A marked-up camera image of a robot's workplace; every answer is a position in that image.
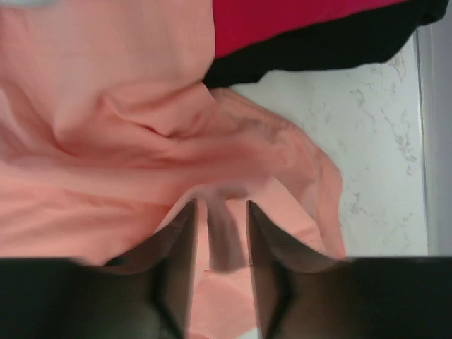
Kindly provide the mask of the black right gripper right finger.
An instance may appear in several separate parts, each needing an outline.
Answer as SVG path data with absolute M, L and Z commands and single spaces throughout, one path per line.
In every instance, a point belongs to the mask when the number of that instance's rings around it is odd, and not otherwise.
M 450 338 L 449 257 L 337 260 L 253 201 L 247 230 L 262 338 Z

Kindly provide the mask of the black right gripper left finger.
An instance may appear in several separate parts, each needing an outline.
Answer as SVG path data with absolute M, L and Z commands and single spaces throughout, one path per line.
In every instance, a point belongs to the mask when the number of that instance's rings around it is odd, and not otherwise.
M 2 338 L 183 338 L 191 303 L 196 204 L 104 266 L 1 260 Z

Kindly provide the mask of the salmon pink t shirt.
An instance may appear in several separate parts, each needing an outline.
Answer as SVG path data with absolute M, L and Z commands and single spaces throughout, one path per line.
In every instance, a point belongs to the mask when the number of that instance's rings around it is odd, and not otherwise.
M 209 1 L 3 6 L 1 256 L 100 266 L 197 198 L 190 338 L 256 327 L 249 199 L 343 257 L 338 168 L 293 123 L 208 89 L 213 55 Z

